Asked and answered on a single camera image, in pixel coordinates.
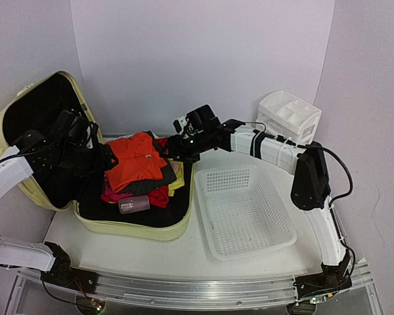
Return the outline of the orange garment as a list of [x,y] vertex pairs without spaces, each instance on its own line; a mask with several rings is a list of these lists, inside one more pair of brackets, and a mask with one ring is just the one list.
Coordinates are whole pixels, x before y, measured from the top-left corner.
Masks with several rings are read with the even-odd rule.
[[132,182],[163,179],[162,168],[168,162],[160,156],[153,140],[148,133],[141,132],[107,142],[118,158],[118,164],[106,172],[107,181],[115,193]]

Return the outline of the black garment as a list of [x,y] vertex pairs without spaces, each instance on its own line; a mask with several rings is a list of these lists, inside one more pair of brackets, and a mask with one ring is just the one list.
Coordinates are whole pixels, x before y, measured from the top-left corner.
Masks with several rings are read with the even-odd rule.
[[133,196],[141,196],[149,192],[159,189],[162,186],[167,186],[177,180],[177,176],[169,162],[169,160],[162,156],[162,159],[167,163],[166,166],[160,170],[162,172],[162,179],[144,179],[129,183],[120,193],[132,194]]

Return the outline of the pale green hard-shell suitcase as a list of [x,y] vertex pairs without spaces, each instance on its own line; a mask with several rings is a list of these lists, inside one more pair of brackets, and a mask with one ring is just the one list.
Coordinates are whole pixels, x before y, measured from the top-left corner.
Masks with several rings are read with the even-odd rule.
[[191,214],[194,166],[184,164],[185,185],[167,207],[122,215],[118,205],[100,198],[102,170],[92,172],[86,148],[62,132],[73,114],[95,122],[72,75],[59,71],[28,85],[0,111],[0,157],[10,146],[27,153],[33,175],[18,186],[35,204],[54,211],[73,209],[90,231],[170,241],[185,233]]

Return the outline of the magenta garment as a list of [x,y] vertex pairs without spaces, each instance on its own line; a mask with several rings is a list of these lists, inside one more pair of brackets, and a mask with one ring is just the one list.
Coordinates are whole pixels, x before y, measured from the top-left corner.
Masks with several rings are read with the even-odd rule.
[[119,200],[130,197],[133,197],[133,194],[115,193],[107,182],[105,182],[104,188],[100,195],[101,200],[106,203],[117,203]]

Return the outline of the white perforated plastic basket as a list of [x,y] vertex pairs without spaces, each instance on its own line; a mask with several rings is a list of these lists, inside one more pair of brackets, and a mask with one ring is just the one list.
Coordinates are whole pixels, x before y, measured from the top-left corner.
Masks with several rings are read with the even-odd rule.
[[293,245],[297,234],[267,172],[255,165],[212,168],[194,176],[211,254],[246,259]]

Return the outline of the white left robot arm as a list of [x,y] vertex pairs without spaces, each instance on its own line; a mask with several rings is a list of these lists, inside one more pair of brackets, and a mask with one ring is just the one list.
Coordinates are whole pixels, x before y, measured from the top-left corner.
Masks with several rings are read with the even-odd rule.
[[[0,235],[37,243],[43,240],[56,211],[36,205],[18,187],[0,199]],[[0,267],[0,285],[14,278],[15,270]]]

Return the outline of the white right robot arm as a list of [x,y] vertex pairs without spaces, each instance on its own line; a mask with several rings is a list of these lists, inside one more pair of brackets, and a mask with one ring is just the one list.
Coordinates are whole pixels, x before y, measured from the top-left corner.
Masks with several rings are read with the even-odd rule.
[[346,193],[332,196],[325,155],[332,156],[343,168],[348,179],[352,176],[344,162],[331,150],[317,142],[296,144],[289,138],[272,135],[253,128],[252,123],[230,119],[224,123],[190,121],[174,123],[176,135],[168,137],[162,155],[179,161],[196,162],[208,150],[246,154],[270,163],[293,177],[290,199],[304,211],[318,241],[322,256],[321,273],[300,276],[298,287],[318,291],[338,291],[349,285],[355,267],[355,252],[345,242],[334,213],[336,200]]

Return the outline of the pink round container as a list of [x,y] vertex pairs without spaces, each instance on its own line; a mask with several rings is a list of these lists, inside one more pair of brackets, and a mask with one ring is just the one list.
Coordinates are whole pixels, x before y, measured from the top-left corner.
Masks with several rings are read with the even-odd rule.
[[178,174],[181,170],[181,162],[178,161],[170,161],[170,166],[175,174]]

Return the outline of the yellow folded garment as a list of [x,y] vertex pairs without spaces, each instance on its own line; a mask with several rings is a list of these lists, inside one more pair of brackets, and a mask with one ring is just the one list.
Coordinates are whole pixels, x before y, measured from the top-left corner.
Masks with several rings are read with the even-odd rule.
[[181,162],[181,170],[178,174],[175,174],[176,179],[168,185],[168,196],[173,197],[175,195],[175,191],[182,188],[185,185],[185,180],[184,180],[184,166],[183,162]]

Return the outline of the red folded garment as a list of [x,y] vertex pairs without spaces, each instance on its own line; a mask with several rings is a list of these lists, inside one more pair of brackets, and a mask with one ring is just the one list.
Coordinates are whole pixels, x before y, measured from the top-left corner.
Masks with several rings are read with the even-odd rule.
[[[105,172],[105,181],[104,181],[104,185],[105,182],[108,183],[107,178],[106,178],[106,172]],[[157,207],[161,207],[161,208],[165,208],[167,207],[168,203],[169,203],[169,196],[168,196],[168,185],[167,186],[162,186],[159,189],[155,189],[151,192],[149,192],[148,194],[142,195],[142,196],[148,196],[149,202],[151,205],[157,206]]]

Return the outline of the clear pink plastic bottle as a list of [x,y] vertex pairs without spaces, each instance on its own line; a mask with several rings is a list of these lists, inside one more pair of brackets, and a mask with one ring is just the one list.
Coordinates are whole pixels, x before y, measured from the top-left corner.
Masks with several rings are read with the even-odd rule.
[[119,200],[118,206],[120,213],[126,215],[149,210],[150,202],[148,196],[137,196]]

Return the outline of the white plastic drawer organizer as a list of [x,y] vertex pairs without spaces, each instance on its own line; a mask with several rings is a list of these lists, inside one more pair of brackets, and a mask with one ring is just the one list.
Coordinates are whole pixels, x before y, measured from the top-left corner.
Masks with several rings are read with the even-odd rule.
[[312,104],[285,91],[268,94],[260,103],[257,121],[266,125],[268,132],[290,138],[298,144],[311,144],[322,111]]

